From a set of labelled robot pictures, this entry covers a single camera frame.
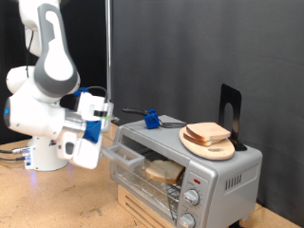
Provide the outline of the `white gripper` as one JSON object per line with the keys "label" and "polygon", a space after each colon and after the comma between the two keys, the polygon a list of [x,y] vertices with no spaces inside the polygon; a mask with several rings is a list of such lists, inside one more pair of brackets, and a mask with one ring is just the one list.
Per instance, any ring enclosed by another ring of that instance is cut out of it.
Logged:
{"label": "white gripper", "polygon": [[[94,96],[88,92],[83,92],[80,95],[77,113],[81,115],[86,127],[84,136],[76,141],[72,158],[69,160],[71,163],[83,168],[94,169],[97,167],[99,156],[100,158],[108,157],[105,152],[100,155],[104,104],[104,97]],[[119,124],[120,119],[114,117],[111,122]]]}

